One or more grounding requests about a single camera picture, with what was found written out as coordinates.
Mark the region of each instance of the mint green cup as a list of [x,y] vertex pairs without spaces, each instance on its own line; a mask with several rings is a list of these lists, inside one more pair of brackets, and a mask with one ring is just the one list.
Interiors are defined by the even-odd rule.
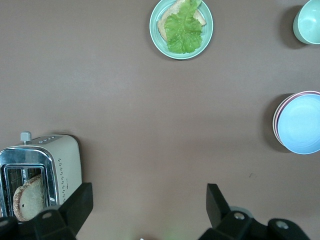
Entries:
[[293,21],[293,32],[302,43],[320,44],[320,0],[308,1]]

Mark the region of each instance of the stacked plates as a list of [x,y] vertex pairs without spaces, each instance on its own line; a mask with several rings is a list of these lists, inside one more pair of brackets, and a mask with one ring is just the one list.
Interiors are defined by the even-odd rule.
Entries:
[[320,150],[320,92],[303,91],[287,97],[275,110],[273,132],[296,154]]

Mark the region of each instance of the bread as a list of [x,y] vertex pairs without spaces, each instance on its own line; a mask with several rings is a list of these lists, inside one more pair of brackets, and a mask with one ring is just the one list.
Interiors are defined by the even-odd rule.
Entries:
[[42,181],[39,174],[16,189],[13,195],[13,212],[19,221],[29,221],[45,208]]
[[[169,17],[171,14],[177,14],[179,12],[180,6],[182,3],[184,3],[186,0],[176,0],[176,2],[167,9],[167,11],[164,12],[161,19],[157,23],[158,30],[163,37],[165,41],[167,41],[167,35],[165,30],[165,23],[167,20],[167,17]],[[204,26],[207,22],[202,16],[202,14],[199,12],[199,10],[196,10],[193,17],[197,19],[201,26]]]

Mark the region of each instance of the toaster lever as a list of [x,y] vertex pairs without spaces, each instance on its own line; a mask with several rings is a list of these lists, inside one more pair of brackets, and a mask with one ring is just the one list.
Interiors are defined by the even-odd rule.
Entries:
[[20,133],[20,141],[22,141],[24,144],[31,141],[31,132],[29,131],[22,131]]

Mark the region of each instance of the screw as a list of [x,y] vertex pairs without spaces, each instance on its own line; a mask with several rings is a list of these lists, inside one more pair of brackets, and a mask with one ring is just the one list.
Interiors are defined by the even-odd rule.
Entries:
[[52,213],[51,212],[47,212],[45,214],[42,215],[42,219],[48,219],[52,216]]
[[234,214],[234,217],[235,217],[236,219],[239,219],[239,220],[245,219],[245,215],[243,215],[241,212],[236,212],[236,213]]
[[289,228],[288,224],[286,224],[284,221],[277,221],[275,224],[278,226],[278,228],[281,228],[281,229]]

